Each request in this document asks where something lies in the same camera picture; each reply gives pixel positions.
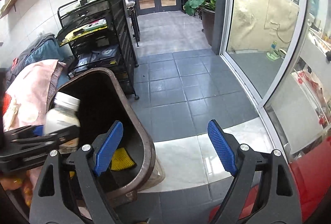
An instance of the person's hand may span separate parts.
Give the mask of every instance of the person's hand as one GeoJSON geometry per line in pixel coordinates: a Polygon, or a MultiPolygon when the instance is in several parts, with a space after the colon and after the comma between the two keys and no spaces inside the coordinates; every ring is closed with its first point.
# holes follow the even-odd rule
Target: person's hand
{"type": "Polygon", "coordinates": [[[0,183],[4,190],[16,190],[21,188],[25,204],[30,207],[32,201],[32,184],[29,179],[29,171],[15,176],[0,176],[0,183]]]}

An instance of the silver screw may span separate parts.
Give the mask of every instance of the silver screw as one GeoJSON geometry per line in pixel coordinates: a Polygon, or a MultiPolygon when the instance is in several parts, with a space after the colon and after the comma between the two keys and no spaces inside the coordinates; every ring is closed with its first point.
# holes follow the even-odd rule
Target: silver screw
{"type": "Polygon", "coordinates": [[[82,150],[83,151],[89,151],[91,149],[91,145],[84,145],[84,146],[82,146],[82,150]]]}
{"type": "Polygon", "coordinates": [[[49,152],[49,154],[51,155],[51,157],[55,157],[58,154],[58,151],[52,150],[51,152],[49,152]]]}
{"type": "Polygon", "coordinates": [[[240,145],[240,148],[241,148],[241,150],[243,150],[243,151],[247,151],[247,150],[249,150],[249,146],[246,145],[246,144],[242,144],[242,145],[240,145]]]}
{"type": "Polygon", "coordinates": [[[279,157],[279,156],[282,155],[282,152],[280,152],[278,149],[274,150],[273,153],[274,153],[277,157],[279,157]]]}

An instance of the yellow wall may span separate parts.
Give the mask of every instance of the yellow wall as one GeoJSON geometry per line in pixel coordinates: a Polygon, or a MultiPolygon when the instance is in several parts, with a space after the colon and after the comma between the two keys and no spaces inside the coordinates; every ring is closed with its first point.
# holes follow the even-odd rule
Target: yellow wall
{"type": "Polygon", "coordinates": [[[288,48],[299,6],[290,0],[234,0],[230,50],[268,51],[274,40],[288,48]]]}

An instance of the brown trash bin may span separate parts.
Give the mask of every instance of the brown trash bin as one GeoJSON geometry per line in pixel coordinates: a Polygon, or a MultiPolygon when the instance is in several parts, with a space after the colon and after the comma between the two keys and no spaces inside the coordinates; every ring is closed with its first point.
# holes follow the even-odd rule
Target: brown trash bin
{"type": "MultiPolygon", "coordinates": [[[[79,145],[91,144],[107,132],[115,120],[122,122],[124,147],[136,166],[122,170],[108,169],[98,181],[112,207],[136,200],[137,190],[149,179],[155,164],[155,148],[132,110],[114,73],[106,68],[94,68],[73,78],[57,89],[80,99],[78,119],[81,124],[79,145]]],[[[54,96],[47,104],[53,107],[54,96]]]]}

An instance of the white tiled wall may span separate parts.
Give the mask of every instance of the white tiled wall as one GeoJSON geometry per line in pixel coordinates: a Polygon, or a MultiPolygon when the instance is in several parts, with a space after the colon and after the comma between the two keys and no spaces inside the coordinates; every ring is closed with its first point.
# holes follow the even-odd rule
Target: white tiled wall
{"type": "Polygon", "coordinates": [[[0,19],[0,67],[9,67],[39,33],[61,29],[57,16],[59,6],[73,0],[18,0],[9,14],[0,19]]]}

